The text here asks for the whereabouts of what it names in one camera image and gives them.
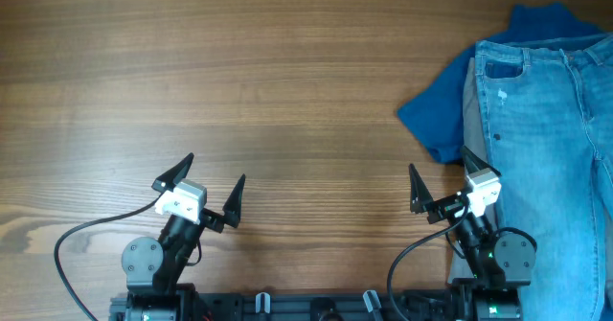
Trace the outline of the light blue denim jeans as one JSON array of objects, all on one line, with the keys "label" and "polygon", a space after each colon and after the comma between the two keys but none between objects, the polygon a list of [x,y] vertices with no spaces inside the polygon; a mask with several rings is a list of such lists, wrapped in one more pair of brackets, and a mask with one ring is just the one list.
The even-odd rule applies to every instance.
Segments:
[{"label": "light blue denim jeans", "polygon": [[475,74],[502,225],[537,243],[529,320],[597,320],[612,215],[612,37],[479,42]]}]

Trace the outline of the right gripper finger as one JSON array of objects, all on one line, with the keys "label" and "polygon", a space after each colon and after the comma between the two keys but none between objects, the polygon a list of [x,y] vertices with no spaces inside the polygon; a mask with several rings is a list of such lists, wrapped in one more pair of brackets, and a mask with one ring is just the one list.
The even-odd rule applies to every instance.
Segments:
[{"label": "right gripper finger", "polygon": [[431,204],[434,202],[432,195],[429,193],[423,179],[414,164],[408,167],[411,186],[411,211],[415,214],[428,212],[431,209]]},{"label": "right gripper finger", "polygon": [[479,172],[485,169],[490,169],[497,176],[500,176],[501,173],[497,171],[490,164],[479,158],[472,150],[470,150],[467,146],[462,146],[460,149],[462,160],[464,162],[464,166],[466,171],[469,174],[474,172]]}]

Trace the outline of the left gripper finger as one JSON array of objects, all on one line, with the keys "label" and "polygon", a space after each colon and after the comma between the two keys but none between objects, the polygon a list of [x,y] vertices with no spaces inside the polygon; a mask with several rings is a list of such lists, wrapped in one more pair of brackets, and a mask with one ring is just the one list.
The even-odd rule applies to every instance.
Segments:
[{"label": "left gripper finger", "polygon": [[233,228],[238,228],[238,225],[240,224],[242,193],[244,190],[245,181],[246,175],[243,174],[222,208],[224,212],[224,223]]},{"label": "left gripper finger", "polygon": [[156,177],[151,188],[159,193],[172,191],[176,185],[188,175],[193,159],[194,154],[191,152],[175,166]]}]

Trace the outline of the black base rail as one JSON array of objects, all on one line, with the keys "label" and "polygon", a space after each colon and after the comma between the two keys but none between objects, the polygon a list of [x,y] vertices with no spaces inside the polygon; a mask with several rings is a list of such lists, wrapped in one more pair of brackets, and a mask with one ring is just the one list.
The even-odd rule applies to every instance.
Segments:
[{"label": "black base rail", "polygon": [[201,293],[163,301],[130,297],[111,300],[110,320],[522,320],[511,291],[405,290],[390,298],[374,290],[353,294],[254,296]]}]

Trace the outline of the grey shorts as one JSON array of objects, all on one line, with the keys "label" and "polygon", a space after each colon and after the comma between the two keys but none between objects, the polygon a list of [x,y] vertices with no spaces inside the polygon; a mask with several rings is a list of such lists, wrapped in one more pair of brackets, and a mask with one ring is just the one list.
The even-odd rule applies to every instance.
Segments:
[{"label": "grey shorts", "polygon": [[[487,162],[487,150],[483,132],[480,105],[478,102],[475,59],[469,60],[463,90],[463,124],[464,144],[480,159]],[[452,257],[448,282],[451,284],[455,278],[470,278],[471,270],[465,259],[458,254]]]}]

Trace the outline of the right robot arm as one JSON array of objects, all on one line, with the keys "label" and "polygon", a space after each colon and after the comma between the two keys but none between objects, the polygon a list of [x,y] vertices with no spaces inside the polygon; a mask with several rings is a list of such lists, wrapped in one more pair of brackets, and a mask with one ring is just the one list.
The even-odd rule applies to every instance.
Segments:
[{"label": "right robot arm", "polygon": [[501,194],[501,173],[466,147],[461,155],[464,188],[438,200],[409,166],[411,211],[426,213],[431,224],[449,223],[443,234],[455,237],[470,276],[443,291],[407,290],[399,309],[410,320],[522,320],[518,289],[531,283],[537,243],[522,230],[492,225],[486,210]]}]

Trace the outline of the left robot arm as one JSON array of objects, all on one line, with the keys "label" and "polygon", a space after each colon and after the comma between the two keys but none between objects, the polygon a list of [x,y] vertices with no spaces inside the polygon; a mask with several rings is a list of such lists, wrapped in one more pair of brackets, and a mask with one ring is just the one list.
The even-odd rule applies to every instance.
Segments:
[{"label": "left robot arm", "polygon": [[216,213],[205,207],[207,190],[187,178],[194,155],[159,175],[152,189],[159,192],[153,202],[155,212],[170,217],[156,239],[141,237],[131,241],[122,255],[127,296],[109,309],[111,320],[178,321],[212,320],[213,313],[192,284],[178,282],[184,269],[192,266],[190,256],[200,250],[204,230],[217,233],[225,226],[237,228],[241,219],[241,199],[246,177],[236,186]]}]

